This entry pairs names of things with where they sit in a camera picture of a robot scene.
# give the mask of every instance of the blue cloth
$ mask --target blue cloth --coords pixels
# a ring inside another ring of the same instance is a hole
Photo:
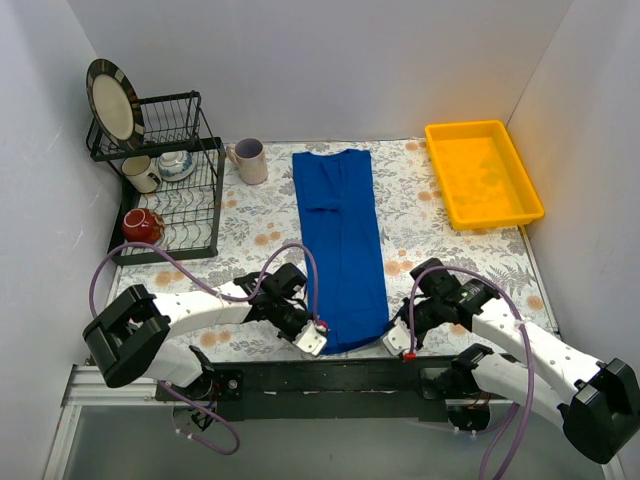
[[[340,353],[379,338],[389,321],[371,154],[293,154],[302,241],[318,264],[320,319],[329,325],[323,353]],[[309,303],[315,285],[311,265]]]

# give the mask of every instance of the black wire dish rack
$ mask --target black wire dish rack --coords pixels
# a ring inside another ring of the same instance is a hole
[[[148,208],[160,214],[165,223],[162,239],[156,244],[176,260],[214,257],[218,254],[220,205],[224,176],[225,149],[214,137],[200,105],[200,93],[144,98],[140,107],[145,133],[142,147],[123,150],[104,134],[93,119],[87,134],[87,147],[96,162],[107,162],[121,179],[122,201],[113,227],[109,250],[126,243],[122,221],[133,208]],[[205,136],[201,136],[204,127]],[[141,194],[126,179],[115,160],[186,150],[196,164],[191,175],[178,182],[162,182],[153,193]],[[146,248],[126,248],[114,257],[118,265],[138,265],[163,261]]]

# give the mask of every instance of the mug handle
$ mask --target mug handle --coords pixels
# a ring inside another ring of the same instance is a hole
[[[227,157],[229,157],[229,160],[231,160],[231,162],[234,165],[238,165],[238,158],[236,157],[236,151],[233,148],[227,147]]]
[[[156,182],[156,188],[158,188],[160,186],[160,184],[162,183],[162,180],[160,180],[155,173],[149,172],[149,173],[147,173],[147,175],[149,176],[149,178],[151,180]]]

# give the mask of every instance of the table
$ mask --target table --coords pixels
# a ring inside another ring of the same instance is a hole
[[[546,295],[524,229],[453,230],[425,141],[419,138],[266,144],[269,178],[256,186],[244,184],[236,167],[228,162],[218,239],[219,255],[185,261],[183,265],[209,285],[217,286],[259,271],[276,248],[300,242],[292,154],[311,151],[324,155],[347,148],[371,152],[391,316],[400,307],[402,298],[411,291],[413,281],[409,271],[430,257],[438,257],[445,265],[465,267],[487,276],[513,297],[525,320],[535,322],[547,331],[557,332],[553,314],[544,300]],[[284,252],[274,262],[273,270],[285,262],[306,270],[303,254],[297,249]],[[145,284],[151,292],[178,293],[197,288],[169,264],[147,264],[119,267],[110,297],[115,298],[137,283]],[[199,346],[212,362],[308,359],[293,345],[278,339],[276,333],[269,322],[251,322],[206,328],[171,341]],[[427,334],[419,355],[455,355],[475,342],[492,346],[461,326],[444,324]],[[376,342],[330,358],[388,355],[380,342]]]

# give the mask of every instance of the yellow tray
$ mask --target yellow tray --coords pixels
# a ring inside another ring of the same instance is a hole
[[[501,121],[427,125],[425,133],[454,229],[526,225],[544,215]]]

